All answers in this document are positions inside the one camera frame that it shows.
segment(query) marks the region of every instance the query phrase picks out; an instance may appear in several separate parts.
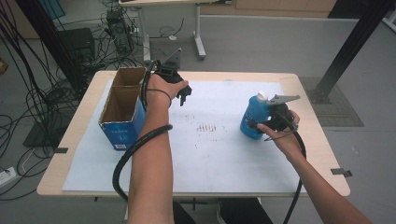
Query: bottle cap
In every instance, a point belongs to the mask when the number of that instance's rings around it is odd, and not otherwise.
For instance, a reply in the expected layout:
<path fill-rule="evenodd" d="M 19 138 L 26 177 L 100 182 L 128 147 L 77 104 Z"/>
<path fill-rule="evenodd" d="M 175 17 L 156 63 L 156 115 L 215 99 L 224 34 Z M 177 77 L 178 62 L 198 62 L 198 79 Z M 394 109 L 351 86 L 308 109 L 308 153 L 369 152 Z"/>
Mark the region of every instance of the bottle cap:
<path fill-rule="evenodd" d="M 257 100 L 260 103 L 264 103 L 268 101 L 268 95 L 267 93 L 265 93 L 264 91 L 259 91 L 259 93 L 257 93 Z"/>

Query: power strip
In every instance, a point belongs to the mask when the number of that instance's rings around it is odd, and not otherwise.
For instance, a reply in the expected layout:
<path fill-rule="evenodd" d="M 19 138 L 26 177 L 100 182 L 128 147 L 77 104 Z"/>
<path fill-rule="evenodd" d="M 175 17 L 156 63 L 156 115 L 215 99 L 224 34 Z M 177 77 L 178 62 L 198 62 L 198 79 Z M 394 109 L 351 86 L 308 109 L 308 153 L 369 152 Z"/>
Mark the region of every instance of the power strip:
<path fill-rule="evenodd" d="M 11 183 L 12 180 L 18 178 L 17 174 L 15 173 L 14 167 L 9 167 L 8 172 L 3 171 L 0 173 L 0 188 Z"/>

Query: blue bottle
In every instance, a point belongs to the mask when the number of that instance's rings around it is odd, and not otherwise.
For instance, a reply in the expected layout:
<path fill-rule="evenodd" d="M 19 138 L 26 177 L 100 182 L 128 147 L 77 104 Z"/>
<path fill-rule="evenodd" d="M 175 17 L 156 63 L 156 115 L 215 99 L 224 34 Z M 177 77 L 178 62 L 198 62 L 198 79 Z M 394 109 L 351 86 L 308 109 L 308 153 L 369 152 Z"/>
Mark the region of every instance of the blue bottle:
<path fill-rule="evenodd" d="M 257 95 L 250 97 L 240 127 L 241 132 L 246 136 L 253 139 L 262 138 L 263 133 L 257 132 L 256 124 L 267 121 L 269 118 L 267 101 L 268 96 L 264 91 L 259 91 Z"/>

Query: blue cardboard box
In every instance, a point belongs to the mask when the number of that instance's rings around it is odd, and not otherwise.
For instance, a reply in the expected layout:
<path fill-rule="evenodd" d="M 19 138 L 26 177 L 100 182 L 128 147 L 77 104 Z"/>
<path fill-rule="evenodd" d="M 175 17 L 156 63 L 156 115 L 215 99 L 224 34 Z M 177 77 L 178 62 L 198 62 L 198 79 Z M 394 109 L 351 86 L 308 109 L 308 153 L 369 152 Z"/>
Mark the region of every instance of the blue cardboard box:
<path fill-rule="evenodd" d="M 146 113 L 139 100 L 145 67 L 120 68 L 114 77 L 99 126 L 116 150 L 126 150 L 137 140 Z"/>

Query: right arm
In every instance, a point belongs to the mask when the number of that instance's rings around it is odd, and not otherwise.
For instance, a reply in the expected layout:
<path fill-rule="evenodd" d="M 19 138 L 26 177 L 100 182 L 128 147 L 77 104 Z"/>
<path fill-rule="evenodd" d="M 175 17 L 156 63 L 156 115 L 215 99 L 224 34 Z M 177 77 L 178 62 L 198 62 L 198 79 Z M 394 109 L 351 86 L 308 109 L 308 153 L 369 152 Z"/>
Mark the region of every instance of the right arm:
<path fill-rule="evenodd" d="M 300 118 L 290 111 L 294 121 Z M 282 137 L 263 124 L 258 128 L 272 137 L 276 146 L 285 154 L 288 161 L 300 176 L 304 187 L 324 223 L 371 223 L 352 203 L 341 196 L 304 158 L 300 146 L 293 134 Z"/>

